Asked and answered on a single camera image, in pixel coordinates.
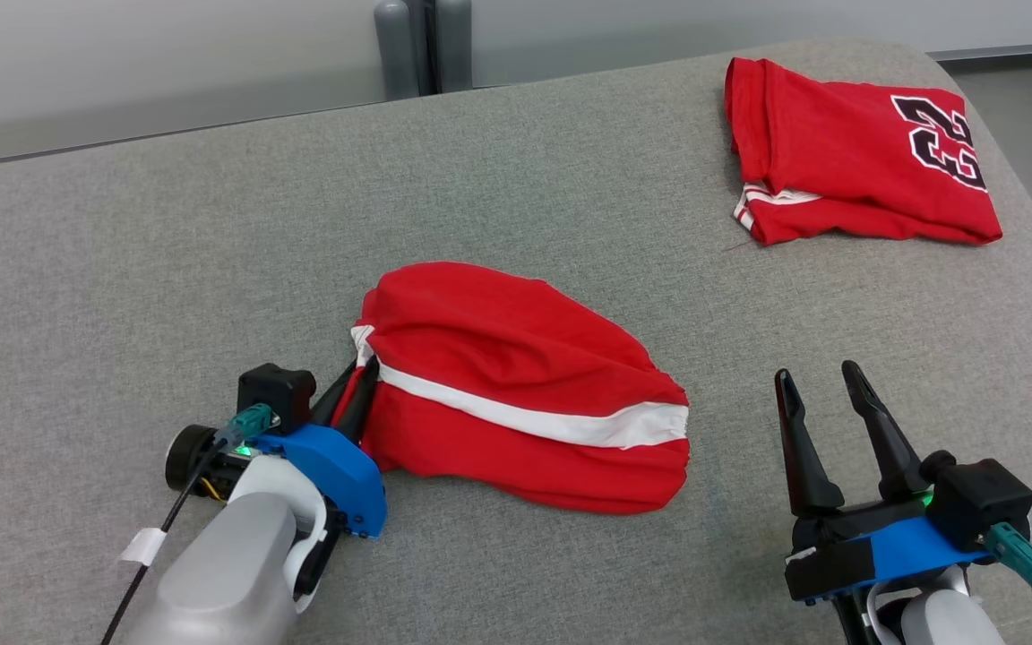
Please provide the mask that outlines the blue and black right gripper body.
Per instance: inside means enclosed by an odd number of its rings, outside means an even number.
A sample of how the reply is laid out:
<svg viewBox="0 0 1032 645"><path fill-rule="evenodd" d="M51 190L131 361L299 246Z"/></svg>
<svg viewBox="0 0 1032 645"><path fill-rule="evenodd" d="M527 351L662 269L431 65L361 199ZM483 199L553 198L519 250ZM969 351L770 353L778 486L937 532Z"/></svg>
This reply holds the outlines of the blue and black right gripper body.
<svg viewBox="0 0 1032 645"><path fill-rule="evenodd" d="M865 503L842 512L800 518L797 550L786 559L787 592L797 603L849 595L889 583L925 585L952 566L990 563L985 548L950 545L925 517L925 502Z"/></svg>

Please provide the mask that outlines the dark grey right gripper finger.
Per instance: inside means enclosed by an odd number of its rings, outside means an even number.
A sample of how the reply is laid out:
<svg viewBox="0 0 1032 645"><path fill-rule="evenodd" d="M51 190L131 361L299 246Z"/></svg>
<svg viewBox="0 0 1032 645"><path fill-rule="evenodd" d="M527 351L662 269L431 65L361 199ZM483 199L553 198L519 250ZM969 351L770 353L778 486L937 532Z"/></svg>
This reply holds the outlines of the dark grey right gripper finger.
<svg viewBox="0 0 1032 645"><path fill-rule="evenodd" d="M880 473L878 494L886 503L920 497L930 485L920 474L921 459L860 365L844 360L842 375L856 414L863 419Z"/></svg>
<svg viewBox="0 0 1032 645"><path fill-rule="evenodd" d="M786 368L775 374L775 391L791 514L803 518L835 513L844 505L844 495L827 477L805 424L805 405Z"/></svg>

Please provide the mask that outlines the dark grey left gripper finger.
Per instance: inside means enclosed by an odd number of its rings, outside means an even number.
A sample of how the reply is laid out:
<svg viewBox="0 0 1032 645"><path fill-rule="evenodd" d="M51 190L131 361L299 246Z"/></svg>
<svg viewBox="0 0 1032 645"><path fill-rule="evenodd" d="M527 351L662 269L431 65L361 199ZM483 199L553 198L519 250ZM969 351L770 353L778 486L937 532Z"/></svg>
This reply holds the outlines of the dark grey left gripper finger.
<svg viewBox="0 0 1032 645"><path fill-rule="evenodd" d="M313 425L322 427L340 427L340 400L341 393L347 389L349 376L357 366L353 360L331 385L327 391L311 407L310 421Z"/></svg>
<svg viewBox="0 0 1032 645"><path fill-rule="evenodd" d="M340 433L350 441L361 441L380 374L378 356L370 356L349 376L347 389L341 393Z"/></svg>

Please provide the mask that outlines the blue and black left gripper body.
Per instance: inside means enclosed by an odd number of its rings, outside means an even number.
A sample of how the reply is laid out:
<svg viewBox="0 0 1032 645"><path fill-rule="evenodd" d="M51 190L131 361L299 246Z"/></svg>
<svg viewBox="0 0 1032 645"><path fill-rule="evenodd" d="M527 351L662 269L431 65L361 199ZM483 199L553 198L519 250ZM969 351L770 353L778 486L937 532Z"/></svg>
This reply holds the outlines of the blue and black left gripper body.
<svg viewBox="0 0 1032 645"><path fill-rule="evenodd" d="M228 502L251 461L270 456L289 461L305 475L327 504L340 512L344 533L381 537L388 518L381 472L360 446L328 427L310 424L289 436L267 433L224 446L214 453L190 491Z"/></svg>

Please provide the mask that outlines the red shorts with white stripe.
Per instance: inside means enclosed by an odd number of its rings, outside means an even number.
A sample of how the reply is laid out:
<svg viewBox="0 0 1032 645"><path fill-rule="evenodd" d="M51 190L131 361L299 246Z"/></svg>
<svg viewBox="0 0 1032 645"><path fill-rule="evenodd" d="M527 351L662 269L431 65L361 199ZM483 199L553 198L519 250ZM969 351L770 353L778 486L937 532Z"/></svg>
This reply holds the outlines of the red shorts with white stripe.
<svg viewBox="0 0 1032 645"><path fill-rule="evenodd" d="M382 472L618 515L684 485L684 388L548 282L418 262L380 278L349 334L357 374L377 377L361 446Z"/></svg>

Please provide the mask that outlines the red jersey with number 23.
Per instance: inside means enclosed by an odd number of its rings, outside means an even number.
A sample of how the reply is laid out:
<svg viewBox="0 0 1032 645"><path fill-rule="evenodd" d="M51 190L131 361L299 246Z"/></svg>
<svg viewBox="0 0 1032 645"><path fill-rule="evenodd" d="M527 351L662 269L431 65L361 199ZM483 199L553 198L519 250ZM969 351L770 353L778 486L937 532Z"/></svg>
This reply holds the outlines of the red jersey with number 23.
<svg viewBox="0 0 1032 645"><path fill-rule="evenodd" d="M724 108L742 181L733 216L757 244L1002 237L966 103L952 91L818 82L735 57Z"/></svg>

